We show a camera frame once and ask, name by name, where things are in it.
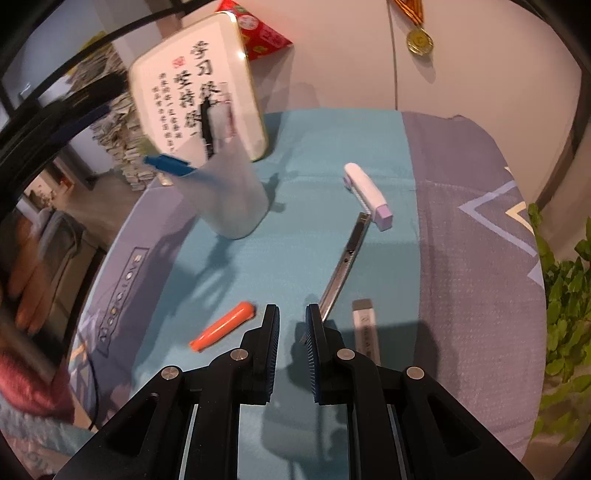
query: leaf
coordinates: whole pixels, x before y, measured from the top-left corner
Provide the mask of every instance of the leaf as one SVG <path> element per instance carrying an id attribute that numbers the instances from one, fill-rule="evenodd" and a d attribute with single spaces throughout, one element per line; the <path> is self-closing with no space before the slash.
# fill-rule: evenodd
<path id="1" fill-rule="evenodd" d="M 572 377 L 574 374 L 574 363 L 569 360 L 566 359 L 564 361 L 564 370 L 562 372 L 562 383 L 566 383 L 567 381 L 570 380 L 570 377 Z"/>
<path id="2" fill-rule="evenodd" d="M 558 443 L 558 445 L 564 445 L 569 440 L 575 438 L 579 432 L 579 427 L 579 419 L 575 419 L 574 422 L 567 427 L 564 437 L 562 437 L 562 440 Z"/>
<path id="3" fill-rule="evenodd" d="M 581 302 L 574 293 L 570 295 L 569 302 L 566 305 L 566 315 L 569 318 L 578 318 L 581 311 Z"/>
<path id="4" fill-rule="evenodd" d="M 550 395 L 542 395 L 540 410 L 544 410 L 565 400 L 567 395 L 571 392 L 571 388 L 572 384 L 569 382 L 561 385 L 558 390 Z"/>
<path id="5" fill-rule="evenodd" d="M 560 329 L 560 321 L 563 319 L 560 319 L 558 321 L 559 325 L 558 325 L 558 329 Z M 585 333 L 587 326 L 585 325 L 584 321 L 579 321 L 577 322 L 576 327 L 574 328 L 574 331 L 572 333 L 572 335 L 569 338 L 569 341 L 566 342 L 564 345 L 561 345 L 561 347 L 558 349 L 558 352 L 562 355 L 562 356 L 567 356 L 570 355 L 570 351 L 571 349 L 577 345 L 577 343 L 579 343 L 579 340 L 581 340 L 581 337 L 583 336 L 583 334 Z"/>
<path id="6" fill-rule="evenodd" d="M 584 270 L 583 268 L 583 262 L 581 262 L 581 257 L 577 257 L 577 261 L 574 263 L 573 265 L 574 270 L 573 271 L 580 271 L 580 270 Z"/>
<path id="7" fill-rule="evenodd" d="M 560 274 L 566 278 L 569 276 L 570 271 L 574 267 L 574 262 L 572 260 L 564 260 L 560 262 Z"/>
<path id="8" fill-rule="evenodd" d="M 589 248 L 589 242 L 587 240 L 581 240 L 574 248 L 574 251 L 577 252 L 583 260 L 589 261 L 591 258 L 591 249 Z"/>
<path id="9" fill-rule="evenodd" d="M 534 438 L 536 436 L 538 436 L 540 433 L 542 433 L 542 430 L 544 428 L 544 419 L 542 417 L 538 417 L 535 420 L 534 423 L 534 431 L 531 434 L 531 437 Z"/>
<path id="10" fill-rule="evenodd" d="M 583 270 L 580 270 L 569 283 L 569 291 L 580 292 L 583 287 Z"/>
<path id="11" fill-rule="evenodd" d="M 559 357 L 559 355 L 558 355 L 558 352 L 556 350 L 554 352 L 548 352 L 548 355 L 546 355 L 546 364 L 549 364 L 550 362 L 553 362 L 558 357 Z"/>
<path id="12" fill-rule="evenodd" d="M 540 255 L 540 266 L 542 268 L 542 274 L 548 273 L 556 260 L 554 259 L 554 255 L 552 252 Z"/>
<path id="13" fill-rule="evenodd" d="M 591 387 L 591 375 L 581 375 L 573 378 L 572 381 L 573 390 L 578 393 L 583 393 L 589 387 Z"/>
<path id="14" fill-rule="evenodd" d="M 571 412 L 567 412 L 561 417 L 554 420 L 548 427 L 548 429 L 553 433 L 563 433 L 567 431 L 570 423 L 570 416 Z"/>
<path id="15" fill-rule="evenodd" d="M 559 301 L 553 300 L 548 305 L 548 310 L 546 310 L 546 319 L 548 320 L 548 325 L 553 325 L 558 320 L 560 316 L 560 310 L 562 310 L 562 305 Z"/>
<path id="16" fill-rule="evenodd" d="M 558 342 L 560 340 L 560 331 L 558 330 L 558 326 L 550 325 L 548 327 L 548 341 L 546 343 L 546 349 L 549 352 L 553 352 L 558 347 Z"/>
<path id="17" fill-rule="evenodd" d="M 530 203 L 527 206 L 527 215 L 530 216 L 531 226 L 538 228 L 542 223 L 542 216 L 540 214 L 540 209 L 535 203 Z"/>
<path id="18" fill-rule="evenodd" d="M 548 245 L 548 242 L 540 235 L 535 236 L 535 244 L 538 247 L 538 253 L 541 257 L 545 255 L 552 255 L 552 250 Z"/>
<path id="19" fill-rule="evenodd" d="M 560 371 L 564 368 L 564 358 L 559 358 L 558 360 L 554 360 L 552 363 L 546 365 L 546 374 L 553 377 L 558 375 Z"/>
<path id="20" fill-rule="evenodd" d="M 591 365 L 591 344 L 587 344 L 583 347 L 583 352 L 585 353 L 585 360 L 583 361 L 584 365 Z"/>
<path id="21" fill-rule="evenodd" d="M 561 301 L 562 299 L 562 287 L 564 286 L 564 280 L 562 277 L 558 277 L 552 288 L 550 289 L 549 301 Z"/>

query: blue pen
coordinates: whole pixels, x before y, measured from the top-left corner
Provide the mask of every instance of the blue pen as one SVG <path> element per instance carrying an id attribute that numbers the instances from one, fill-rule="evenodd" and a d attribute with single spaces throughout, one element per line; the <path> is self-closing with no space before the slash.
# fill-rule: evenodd
<path id="1" fill-rule="evenodd" d="M 183 177 L 184 175 L 188 175 L 192 171 L 195 171 L 195 169 L 189 166 L 184 160 L 179 160 L 178 158 L 164 154 L 159 155 L 158 157 L 146 155 L 144 163 L 152 165 L 165 173 L 175 175 L 176 177 Z"/>

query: orange marker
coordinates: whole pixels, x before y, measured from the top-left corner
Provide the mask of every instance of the orange marker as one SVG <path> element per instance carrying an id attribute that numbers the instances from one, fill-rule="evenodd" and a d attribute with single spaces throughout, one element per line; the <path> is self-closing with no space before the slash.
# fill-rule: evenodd
<path id="1" fill-rule="evenodd" d="M 198 338 L 189 343 L 189 346 L 193 351 L 200 352 L 225 337 L 245 321 L 254 318 L 255 313 L 255 306 L 252 303 L 242 301 L 211 327 L 207 327 Z"/>

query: white wall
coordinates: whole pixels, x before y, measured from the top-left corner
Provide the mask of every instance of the white wall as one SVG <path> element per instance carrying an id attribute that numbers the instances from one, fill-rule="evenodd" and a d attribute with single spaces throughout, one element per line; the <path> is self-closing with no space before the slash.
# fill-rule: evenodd
<path id="1" fill-rule="evenodd" d="M 64 1 L 29 37 L 9 66 L 4 86 L 15 105 L 27 83 L 39 85 L 104 26 L 92 0 Z"/>
<path id="2" fill-rule="evenodd" d="M 427 60 L 408 51 L 411 23 L 392 0 L 240 3 L 294 42 L 251 64 L 265 111 L 463 115 L 495 139 L 525 200 L 541 193 L 569 135 L 581 72 L 550 26 L 511 0 L 423 0 L 435 44 Z"/>
<path id="3" fill-rule="evenodd" d="M 29 37 L 9 66 L 3 78 L 13 104 L 27 87 L 38 86 L 66 60 L 78 53 L 82 45 L 100 31 L 111 32 L 150 14 L 144 0 L 66 0 Z M 161 41 L 155 24 L 136 30 L 113 44 L 129 66 L 139 55 Z M 42 105 L 65 95 L 69 86 L 58 80 L 41 97 Z M 86 129 L 72 139 L 71 145 L 94 173 L 113 167 L 112 157 L 92 138 Z"/>
<path id="4" fill-rule="evenodd" d="M 410 22 L 391 5 L 398 108 L 474 120 L 534 201 L 569 136 L 579 66 L 549 25 L 511 0 L 423 0 L 423 10 L 431 61 L 408 51 Z"/>
<path id="5" fill-rule="evenodd" d="M 92 3 L 107 32 L 117 30 L 152 13 L 144 0 L 92 0 Z M 161 41 L 162 35 L 156 23 L 150 23 L 115 40 L 113 45 L 123 63 L 129 68 L 137 57 Z"/>
<path id="6" fill-rule="evenodd" d="M 540 231 L 554 256 L 560 260 L 575 258 L 574 246 L 585 238 L 585 223 L 591 216 L 591 122 L 572 165 L 542 216 Z"/>

